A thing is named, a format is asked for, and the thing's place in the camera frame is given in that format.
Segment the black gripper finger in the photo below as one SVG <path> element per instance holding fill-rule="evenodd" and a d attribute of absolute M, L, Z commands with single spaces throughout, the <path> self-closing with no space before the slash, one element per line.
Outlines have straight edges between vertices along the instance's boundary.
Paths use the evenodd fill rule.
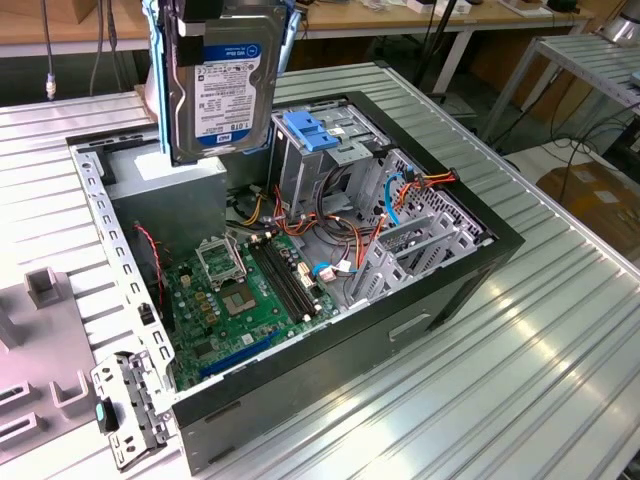
<path fill-rule="evenodd" d="M 206 22 L 220 18 L 223 1 L 172 1 L 171 43 L 179 67 L 203 62 Z"/>

